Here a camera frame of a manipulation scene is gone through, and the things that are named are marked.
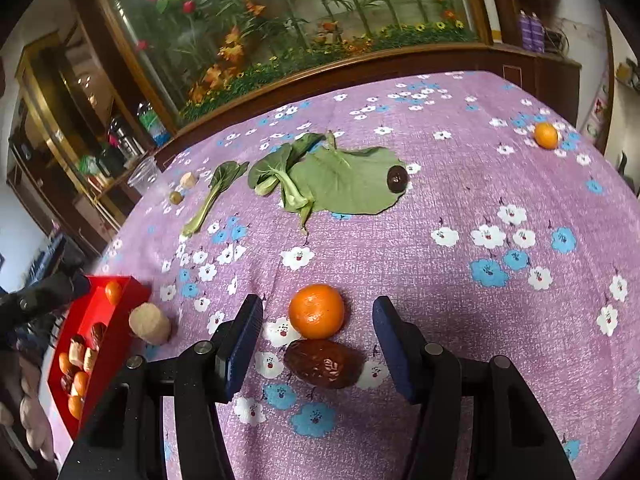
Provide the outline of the far small orange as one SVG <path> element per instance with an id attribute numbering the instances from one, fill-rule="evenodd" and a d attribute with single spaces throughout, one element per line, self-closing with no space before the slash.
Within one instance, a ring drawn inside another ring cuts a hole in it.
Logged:
<path id="1" fill-rule="evenodd" d="M 534 140 L 540 148 L 554 151 L 559 145 L 559 133 L 548 122 L 537 122 L 534 129 Z"/>

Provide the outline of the flower garden glass panel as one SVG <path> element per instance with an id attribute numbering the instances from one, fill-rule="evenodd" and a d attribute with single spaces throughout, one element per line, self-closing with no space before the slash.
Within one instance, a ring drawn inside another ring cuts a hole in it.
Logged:
<path id="1" fill-rule="evenodd" d="M 468 42 L 466 0 L 105 0 L 185 126 L 285 77 L 378 50 Z"/>

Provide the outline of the red plastic tray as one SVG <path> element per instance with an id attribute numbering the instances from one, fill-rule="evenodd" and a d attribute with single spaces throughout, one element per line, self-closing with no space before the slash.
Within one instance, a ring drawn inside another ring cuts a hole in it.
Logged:
<path id="1" fill-rule="evenodd" d="M 112 306 L 104 294 L 104 287 L 109 281 L 118 281 L 122 285 L 122 298 L 117 306 Z M 91 289 L 88 295 L 70 304 L 58 334 L 58 343 L 47 377 L 52 401 L 71 439 L 78 436 L 79 430 L 88 420 L 102 393 L 128 358 L 134 340 L 134 333 L 130 330 L 128 322 L 130 312 L 147 302 L 151 295 L 151 289 L 132 276 L 92 276 L 89 282 Z M 96 364 L 88 373 L 84 406 L 80 414 L 74 416 L 68 408 L 70 393 L 62 386 L 60 355 L 70 350 L 73 336 L 81 336 L 85 343 L 91 346 L 90 330 L 96 322 L 103 322 L 106 332 L 101 348 L 96 352 Z"/>

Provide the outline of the clear plastic cup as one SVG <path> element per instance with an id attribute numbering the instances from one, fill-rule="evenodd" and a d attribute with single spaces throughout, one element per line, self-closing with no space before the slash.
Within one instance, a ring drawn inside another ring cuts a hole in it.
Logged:
<path id="1" fill-rule="evenodd" d="M 160 177 L 162 172 L 158 168 L 153 156 L 149 156 L 140 162 L 136 169 L 130 174 L 127 184 L 140 195 L 149 191 L 151 186 Z"/>

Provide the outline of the small bok choy stalk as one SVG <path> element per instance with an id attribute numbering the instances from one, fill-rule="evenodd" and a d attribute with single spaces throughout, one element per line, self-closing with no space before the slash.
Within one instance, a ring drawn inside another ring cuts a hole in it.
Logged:
<path id="1" fill-rule="evenodd" d="M 227 191 L 235 180 L 238 180 L 239 177 L 242 177 L 242 175 L 246 173 L 249 164 L 249 162 L 227 160 L 226 162 L 222 162 L 214 170 L 206 199 L 201 204 L 201 207 L 198 208 L 193 218 L 183 226 L 181 230 L 182 236 L 191 237 L 201 229 L 206 216 L 213 208 L 217 198 L 221 196 L 224 191 Z"/>

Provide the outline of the large green leaf vegetable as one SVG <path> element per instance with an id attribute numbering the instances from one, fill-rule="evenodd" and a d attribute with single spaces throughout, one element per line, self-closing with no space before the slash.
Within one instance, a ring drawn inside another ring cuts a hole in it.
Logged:
<path id="1" fill-rule="evenodd" d="M 375 216 L 393 207 L 405 194 L 390 192 L 386 184 L 387 171 L 396 165 L 407 170 L 389 148 L 343 150 L 332 132 L 305 133 L 255 162 L 247 184 L 259 196 L 280 188 L 283 208 L 297 214 L 305 229 L 316 211 Z"/>

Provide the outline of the green label bottle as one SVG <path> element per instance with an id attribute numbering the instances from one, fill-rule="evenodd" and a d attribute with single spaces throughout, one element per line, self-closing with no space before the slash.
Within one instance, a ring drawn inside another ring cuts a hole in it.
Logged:
<path id="1" fill-rule="evenodd" d="M 142 102 L 138 105 L 137 116 L 140 124 L 149 133 L 158 148 L 161 148 L 170 140 L 170 132 L 149 102 Z"/>

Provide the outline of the orange mandarin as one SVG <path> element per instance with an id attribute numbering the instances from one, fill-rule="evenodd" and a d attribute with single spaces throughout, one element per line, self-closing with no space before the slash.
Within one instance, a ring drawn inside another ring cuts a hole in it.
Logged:
<path id="1" fill-rule="evenodd" d="M 112 306 L 117 306 L 122 298 L 122 285 L 118 281 L 109 281 L 104 287 L 104 294 Z"/>
<path id="2" fill-rule="evenodd" d="M 288 306 L 292 326 L 307 339 L 328 339 L 344 322 L 346 307 L 341 294 L 327 284 L 312 284 L 296 292 Z"/>

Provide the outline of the purple floral tablecloth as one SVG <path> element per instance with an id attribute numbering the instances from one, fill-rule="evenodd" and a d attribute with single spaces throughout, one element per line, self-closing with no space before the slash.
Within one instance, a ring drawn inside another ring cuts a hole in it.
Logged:
<path id="1" fill-rule="evenodd" d="M 537 122 L 558 130 L 554 151 Z M 315 212 L 300 227 L 278 194 L 237 180 L 192 237 L 182 227 L 215 168 L 257 162 L 308 132 L 344 150 L 389 148 L 409 185 L 377 216 Z M 198 176 L 186 190 L 186 172 Z M 183 201 L 169 201 L 172 191 Z M 390 297 L 462 358 L 508 356 L 552 423 L 576 477 L 597 479 L 639 416 L 639 203 L 558 113 L 503 79 L 452 72 L 384 80 L 291 102 L 180 153 L 93 269 L 131 275 L 176 322 L 167 359 L 212 336 L 245 296 L 265 325 L 242 390 L 219 410 L 240 479 L 395 479 L 416 408 L 400 396 L 371 323 Z M 364 357 L 355 385 L 318 388 L 284 364 L 303 337 L 296 292 L 327 284 L 346 307 L 328 338 Z"/>

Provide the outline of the small green olive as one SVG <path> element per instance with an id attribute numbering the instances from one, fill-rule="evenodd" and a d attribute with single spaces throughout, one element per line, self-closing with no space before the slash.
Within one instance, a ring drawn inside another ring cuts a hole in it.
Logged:
<path id="1" fill-rule="evenodd" d="M 169 194 L 169 201 L 174 205 L 179 205 L 183 201 L 182 193 L 178 191 L 172 191 Z"/>

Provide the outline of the purple bottles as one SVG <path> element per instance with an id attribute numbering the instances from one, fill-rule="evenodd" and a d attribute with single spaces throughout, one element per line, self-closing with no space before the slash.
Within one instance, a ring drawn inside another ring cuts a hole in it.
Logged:
<path id="1" fill-rule="evenodd" d="M 520 12 L 522 46 L 525 50 L 544 53 L 544 25 L 536 14 Z"/>

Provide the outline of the red date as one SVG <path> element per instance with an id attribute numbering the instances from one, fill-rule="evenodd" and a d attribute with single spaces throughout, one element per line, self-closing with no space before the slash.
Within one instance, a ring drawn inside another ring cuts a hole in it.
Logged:
<path id="1" fill-rule="evenodd" d="M 90 339 L 92 348 L 99 351 L 106 332 L 106 325 L 103 322 L 96 322 L 91 326 Z"/>
<path id="2" fill-rule="evenodd" d="M 364 357 L 355 349 L 327 339 L 299 339 L 284 354 L 285 366 L 300 380 L 325 389 L 356 384 Z"/>

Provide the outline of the dark plum on leaf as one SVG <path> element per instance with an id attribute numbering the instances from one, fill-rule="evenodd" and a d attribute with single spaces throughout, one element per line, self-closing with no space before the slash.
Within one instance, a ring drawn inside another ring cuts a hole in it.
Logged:
<path id="1" fill-rule="evenodd" d="M 406 192 L 409 175 L 404 166 L 396 165 L 387 171 L 386 184 L 390 192 L 402 194 Z"/>

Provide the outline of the small beige nut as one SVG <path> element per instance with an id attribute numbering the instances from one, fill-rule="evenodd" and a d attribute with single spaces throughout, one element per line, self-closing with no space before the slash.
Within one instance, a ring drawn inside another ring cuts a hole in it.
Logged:
<path id="1" fill-rule="evenodd" d="M 186 190 L 190 190 L 190 188 L 194 188 L 194 186 L 198 183 L 198 176 L 193 172 L 186 172 L 180 179 L 180 185 Z"/>

